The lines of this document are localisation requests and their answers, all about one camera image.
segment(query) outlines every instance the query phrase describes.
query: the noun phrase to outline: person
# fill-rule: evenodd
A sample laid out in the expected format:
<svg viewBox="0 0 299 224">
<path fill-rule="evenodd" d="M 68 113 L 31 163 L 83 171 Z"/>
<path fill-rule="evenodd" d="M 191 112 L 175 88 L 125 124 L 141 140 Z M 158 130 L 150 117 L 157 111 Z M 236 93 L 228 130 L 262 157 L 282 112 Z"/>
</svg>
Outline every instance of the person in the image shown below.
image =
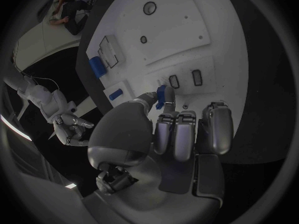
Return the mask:
<svg viewBox="0 0 299 224">
<path fill-rule="evenodd" d="M 85 1 L 68 1 L 67 0 L 54 0 L 48 12 L 48 24 L 60 25 L 64 24 L 65 28 L 72 34 L 77 35 L 83 30 L 87 21 L 88 15 L 85 15 L 78 23 L 76 22 L 76 12 L 78 10 L 90 11 L 92 5 Z"/>
</svg>

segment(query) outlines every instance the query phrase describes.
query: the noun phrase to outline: dark clothing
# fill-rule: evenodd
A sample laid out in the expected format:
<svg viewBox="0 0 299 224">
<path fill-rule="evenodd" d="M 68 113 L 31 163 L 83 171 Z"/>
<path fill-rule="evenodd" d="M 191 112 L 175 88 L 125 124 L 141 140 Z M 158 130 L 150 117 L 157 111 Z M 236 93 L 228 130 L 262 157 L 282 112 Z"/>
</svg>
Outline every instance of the dark clothing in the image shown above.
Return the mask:
<svg viewBox="0 0 299 224">
<path fill-rule="evenodd" d="M 80 31 L 83 30 L 84 25 L 87 21 L 88 16 L 85 15 L 78 23 L 76 22 L 76 12 L 78 10 L 91 10 L 92 6 L 88 5 L 84 1 L 73 1 L 68 2 L 63 6 L 61 18 L 65 18 L 66 16 L 69 17 L 69 21 L 67 23 L 64 23 L 64 26 L 66 29 L 69 30 L 69 32 L 72 35 L 77 35 Z"/>
</svg>

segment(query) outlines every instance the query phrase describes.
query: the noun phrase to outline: blue object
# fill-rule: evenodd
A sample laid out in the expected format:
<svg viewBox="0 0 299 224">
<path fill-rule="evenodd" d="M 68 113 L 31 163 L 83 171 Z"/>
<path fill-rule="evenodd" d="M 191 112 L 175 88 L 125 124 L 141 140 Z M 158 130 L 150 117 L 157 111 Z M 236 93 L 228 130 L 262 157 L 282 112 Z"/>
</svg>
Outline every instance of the blue object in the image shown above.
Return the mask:
<svg viewBox="0 0 299 224">
<path fill-rule="evenodd" d="M 91 58 L 89 60 L 89 64 L 97 78 L 100 78 L 101 76 L 103 76 L 107 73 L 106 68 L 103 65 L 100 57 L 95 56 L 95 57 Z"/>
<path fill-rule="evenodd" d="M 118 89 L 117 91 L 113 92 L 111 95 L 109 95 L 109 99 L 112 101 L 115 100 L 118 96 L 122 95 L 123 91 L 121 89 Z"/>
<path fill-rule="evenodd" d="M 156 104 L 156 109 L 157 110 L 162 109 L 162 107 L 164 106 L 164 103 L 165 103 L 165 95 L 164 95 L 165 88 L 166 88 L 166 86 L 163 85 L 163 86 L 160 86 L 157 89 L 157 96 L 158 96 L 158 104 Z"/>
</svg>

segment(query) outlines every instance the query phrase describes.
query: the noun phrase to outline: light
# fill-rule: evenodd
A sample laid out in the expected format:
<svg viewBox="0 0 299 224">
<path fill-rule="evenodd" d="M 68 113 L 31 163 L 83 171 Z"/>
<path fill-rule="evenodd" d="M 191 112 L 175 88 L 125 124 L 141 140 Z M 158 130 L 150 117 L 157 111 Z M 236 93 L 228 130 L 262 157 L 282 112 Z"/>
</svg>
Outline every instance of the light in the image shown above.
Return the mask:
<svg viewBox="0 0 299 224">
<path fill-rule="evenodd" d="M 71 189 L 71 188 L 74 188 L 74 187 L 76 187 L 76 184 L 70 184 L 70 185 L 67 185 L 67 186 L 65 186 L 66 188 L 69 188 L 69 189 Z"/>
<path fill-rule="evenodd" d="M 15 127 L 13 127 L 13 126 L 12 126 L 12 125 L 11 125 L 5 118 L 4 118 L 1 114 L 0 114 L 0 116 L 1 116 L 2 121 L 3 121 L 9 128 L 11 128 L 14 132 L 16 132 L 16 133 L 18 133 L 19 135 L 23 136 L 24 138 L 26 138 L 26 139 L 32 141 L 31 138 L 30 138 L 28 135 L 22 133 L 20 130 L 18 130 L 18 129 L 16 129 Z"/>
</svg>

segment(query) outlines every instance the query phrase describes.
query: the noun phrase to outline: circular hole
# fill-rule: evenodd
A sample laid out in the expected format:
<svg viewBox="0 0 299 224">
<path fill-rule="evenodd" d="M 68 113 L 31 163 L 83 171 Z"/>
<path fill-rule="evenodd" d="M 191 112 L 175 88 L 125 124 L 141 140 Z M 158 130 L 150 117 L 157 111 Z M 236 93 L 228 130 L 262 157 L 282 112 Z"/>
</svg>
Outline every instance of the circular hole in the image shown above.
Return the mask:
<svg viewBox="0 0 299 224">
<path fill-rule="evenodd" d="M 146 38 L 145 36 L 142 36 L 142 37 L 140 38 L 140 41 L 141 41 L 142 44 L 145 44 L 145 43 L 148 42 L 148 40 L 147 40 L 147 38 Z"/>
<path fill-rule="evenodd" d="M 144 5 L 144 13 L 146 15 L 152 15 L 157 9 L 157 6 L 154 2 L 149 1 Z"/>
</svg>

